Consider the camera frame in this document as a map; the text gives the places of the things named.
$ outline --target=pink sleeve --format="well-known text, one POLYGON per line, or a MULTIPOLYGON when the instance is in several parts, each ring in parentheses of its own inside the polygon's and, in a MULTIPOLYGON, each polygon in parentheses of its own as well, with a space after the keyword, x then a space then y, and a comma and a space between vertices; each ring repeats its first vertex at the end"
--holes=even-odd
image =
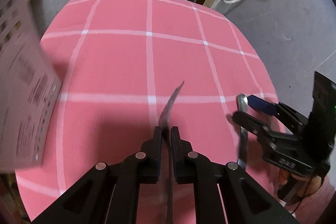
MULTIPOLYGON (((300 224, 315 224, 322 215, 335 192, 329 177, 325 177, 321 188, 311 196, 305 198, 295 212, 296 219, 300 224)), ((288 211, 293 211, 298 203, 285 206, 288 211)))

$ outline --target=checkered tablecloth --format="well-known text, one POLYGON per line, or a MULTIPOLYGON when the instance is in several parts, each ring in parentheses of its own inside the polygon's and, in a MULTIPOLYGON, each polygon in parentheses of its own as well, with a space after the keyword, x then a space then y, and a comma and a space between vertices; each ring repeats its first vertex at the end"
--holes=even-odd
MULTIPOLYGON (((114 164, 139 151, 183 80, 171 125, 195 151, 222 164, 237 160, 229 115, 236 95, 277 100, 242 33, 221 14, 186 0, 71 0, 41 44, 63 87, 42 167, 16 172, 32 219, 97 162, 114 164)), ((272 192, 258 148, 252 137, 248 172, 272 192)), ((141 186, 138 223, 163 223, 162 191, 141 186)), ((175 222, 195 223, 192 186, 175 186, 174 200, 175 222)))

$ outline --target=silver screw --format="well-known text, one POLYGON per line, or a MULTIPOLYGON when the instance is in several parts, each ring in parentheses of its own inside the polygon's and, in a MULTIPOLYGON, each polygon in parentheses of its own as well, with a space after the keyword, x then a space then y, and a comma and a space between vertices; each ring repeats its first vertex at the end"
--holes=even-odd
POLYGON ((275 145, 275 143, 269 143, 269 146, 273 149, 276 150, 277 146, 275 145))
POLYGON ((194 151, 191 151, 188 153, 188 157, 191 158, 191 159, 195 159, 198 157, 198 153, 197 152, 194 152, 194 151))
POLYGON ((144 153, 144 152, 137 152, 137 153, 135 154, 135 157, 136 157, 137 159, 139 159, 139 160, 144 159, 144 158, 146 158, 146 153, 144 153))
POLYGON ((99 162, 96 164, 96 169, 97 170, 104 170, 106 168, 106 163, 104 162, 99 162))
POLYGON ((236 170, 238 168, 238 164, 232 161, 227 164, 227 167, 231 170, 236 170))

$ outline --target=cardboard box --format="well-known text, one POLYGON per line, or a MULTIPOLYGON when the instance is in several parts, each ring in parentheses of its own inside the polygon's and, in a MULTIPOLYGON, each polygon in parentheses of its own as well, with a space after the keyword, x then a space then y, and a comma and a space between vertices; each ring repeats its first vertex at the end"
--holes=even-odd
POLYGON ((61 82, 26 0, 0 0, 0 172, 42 163, 61 82))

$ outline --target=metal utensil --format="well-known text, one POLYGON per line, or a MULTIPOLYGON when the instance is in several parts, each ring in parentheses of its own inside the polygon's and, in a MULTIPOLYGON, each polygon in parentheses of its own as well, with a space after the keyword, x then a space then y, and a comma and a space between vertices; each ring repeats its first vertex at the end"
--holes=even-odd
POLYGON ((173 104, 184 84, 184 81, 181 85, 179 85, 173 92, 173 94, 170 96, 167 104, 163 108, 163 111, 159 118, 159 127, 162 129, 162 136, 165 141, 165 144, 168 149, 168 161, 169 161, 169 178, 167 180, 167 193, 168 193, 168 208, 167 208, 167 218, 166 218, 166 224, 173 224, 174 223, 174 208, 173 208, 173 158, 172 158, 172 152, 171 152, 171 145, 170 145, 170 136, 169 136, 169 117, 170 112, 173 107, 173 104))
MULTIPOLYGON (((236 103, 238 110, 241 110, 243 112, 247 113, 247 97, 245 94, 239 94, 236 97, 236 103)), ((247 163, 247 144, 248 144, 248 132, 245 128, 240 128, 240 141, 239 141, 239 153, 238 153, 238 165, 246 169, 246 163, 247 163)))

